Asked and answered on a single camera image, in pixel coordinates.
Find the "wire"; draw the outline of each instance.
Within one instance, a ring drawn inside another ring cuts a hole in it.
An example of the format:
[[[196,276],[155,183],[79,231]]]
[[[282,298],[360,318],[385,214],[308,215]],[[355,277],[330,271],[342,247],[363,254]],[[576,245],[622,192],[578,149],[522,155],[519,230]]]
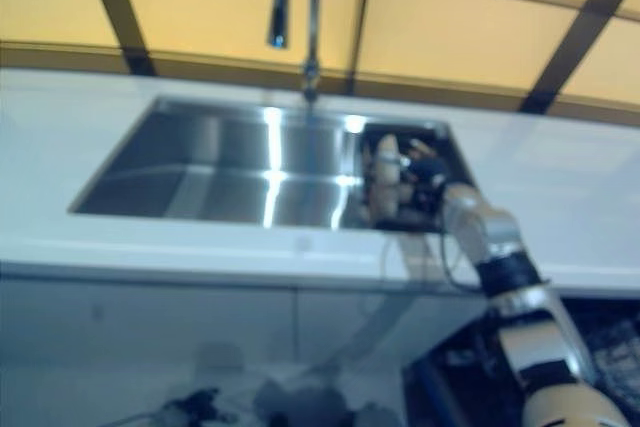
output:
[[[124,419],[101,424],[98,427],[119,427],[120,425],[131,424],[132,422],[136,422],[138,420],[153,419],[156,415],[156,412],[144,412],[141,414],[130,415],[129,417],[125,417]]]
[[[474,285],[463,284],[458,282],[453,277],[453,271],[449,267],[449,263],[447,262],[447,249],[445,245],[445,230],[444,230],[444,213],[442,210],[440,211],[440,261],[442,263],[442,270],[444,272],[444,276],[447,279],[447,282],[451,284],[451,286],[462,292],[469,292],[473,294],[481,294],[482,289],[476,287]]]

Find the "faucet spout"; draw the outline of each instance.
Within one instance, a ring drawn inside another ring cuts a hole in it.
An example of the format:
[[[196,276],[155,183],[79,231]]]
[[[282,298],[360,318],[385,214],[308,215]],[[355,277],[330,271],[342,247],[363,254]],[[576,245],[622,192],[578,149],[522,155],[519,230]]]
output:
[[[273,47],[284,49],[287,47],[288,1],[274,0],[269,28],[268,42]],[[309,0],[309,30],[307,57],[302,65],[302,94],[307,104],[308,114],[313,109],[318,98],[318,83],[320,81],[320,61],[318,59],[318,13],[320,0]]]
[[[271,24],[267,42],[277,48],[287,48],[289,24],[289,0],[273,0]]]
[[[318,60],[318,13],[320,0],[309,0],[309,47],[307,58],[302,68],[304,81],[302,92],[307,101],[309,114],[313,113],[313,107],[318,98],[318,83],[320,81],[320,61]]]

